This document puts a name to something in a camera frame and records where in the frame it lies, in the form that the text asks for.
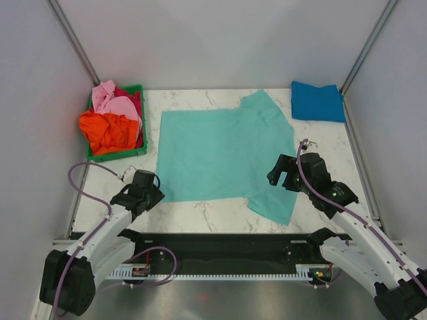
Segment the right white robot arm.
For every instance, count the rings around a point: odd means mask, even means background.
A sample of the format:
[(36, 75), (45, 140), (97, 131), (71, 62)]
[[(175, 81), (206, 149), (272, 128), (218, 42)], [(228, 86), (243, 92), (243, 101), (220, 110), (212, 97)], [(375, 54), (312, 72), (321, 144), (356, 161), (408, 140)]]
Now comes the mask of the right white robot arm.
[(317, 153), (280, 155), (267, 175), (269, 183), (277, 185), (282, 173), (286, 190), (306, 194), (358, 247), (349, 248), (334, 232), (322, 228), (308, 237), (305, 252), (310, 261), (326, 260), (347, 273), (373, 296), (386, 319), (414, 319), (426, 310), (426, 270), (387, 238), (345, 183), (332, 180)]

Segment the teal t shirt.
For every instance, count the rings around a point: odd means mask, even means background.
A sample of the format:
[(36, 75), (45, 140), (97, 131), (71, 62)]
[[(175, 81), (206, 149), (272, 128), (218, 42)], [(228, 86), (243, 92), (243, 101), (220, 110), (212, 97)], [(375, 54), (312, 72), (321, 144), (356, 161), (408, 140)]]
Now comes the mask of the teal t shirt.
[(296, 155), (294, 129), (264, 91), (233, 109), (165, 111), (157, 175), (166, 203), (248, 199), (248, 208), (288, 225), (296, 194), (269, 184), (281, 155)]

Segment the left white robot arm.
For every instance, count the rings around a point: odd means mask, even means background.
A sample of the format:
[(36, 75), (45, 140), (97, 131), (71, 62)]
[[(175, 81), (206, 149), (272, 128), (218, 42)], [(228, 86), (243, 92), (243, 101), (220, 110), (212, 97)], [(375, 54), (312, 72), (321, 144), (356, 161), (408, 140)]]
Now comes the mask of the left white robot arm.
[(145, 244), (122, 232), (165, 197), (159, 184), (155, 173), (138, 169), (131, 183), (107, 203), (106, 216), (65, 250), (52, 250), (45, 259), (39, 300), (80, 316), (117, 267), (128, 259), (144, 259)]

